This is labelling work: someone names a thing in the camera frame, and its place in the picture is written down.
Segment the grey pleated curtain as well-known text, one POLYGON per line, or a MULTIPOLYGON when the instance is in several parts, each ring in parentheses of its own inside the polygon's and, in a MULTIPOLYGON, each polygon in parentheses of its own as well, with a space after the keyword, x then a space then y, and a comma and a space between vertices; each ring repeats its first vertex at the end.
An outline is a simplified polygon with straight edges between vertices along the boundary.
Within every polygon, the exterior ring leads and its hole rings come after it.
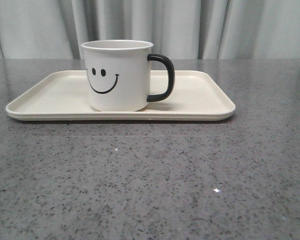
POLYGON ((112 39, 173 60, 300 59, 300 0, 0 0, 0 59, 80 59, 112 39))

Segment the cream rectangular plastic tray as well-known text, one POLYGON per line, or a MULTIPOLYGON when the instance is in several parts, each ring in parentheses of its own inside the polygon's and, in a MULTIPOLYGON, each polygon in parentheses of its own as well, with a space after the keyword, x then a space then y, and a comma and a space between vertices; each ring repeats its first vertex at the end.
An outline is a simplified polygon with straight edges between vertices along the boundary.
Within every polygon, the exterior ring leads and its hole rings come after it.
POLYGON ((65 70, 48 75, 5 109, 21 121, 221 121, 236 106, 207 73, 177 70, 167 99, 140 111, 96 111, 89 104, 85 71, 65 70))

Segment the white smiley mug black handle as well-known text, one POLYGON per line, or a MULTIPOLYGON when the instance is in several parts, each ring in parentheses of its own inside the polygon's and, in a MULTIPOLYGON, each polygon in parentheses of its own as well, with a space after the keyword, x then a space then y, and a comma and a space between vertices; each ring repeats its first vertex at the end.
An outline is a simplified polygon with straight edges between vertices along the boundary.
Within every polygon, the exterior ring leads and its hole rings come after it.
POLYGON ((175 68, 168 57, 153 54, 153 46, 129 39, 82 43, 90 105, 101 112, 134 112, 168 98, 174 89, 175 68), (150 93, 152 61, 167 70, 167 89, 160 94, 150 93))

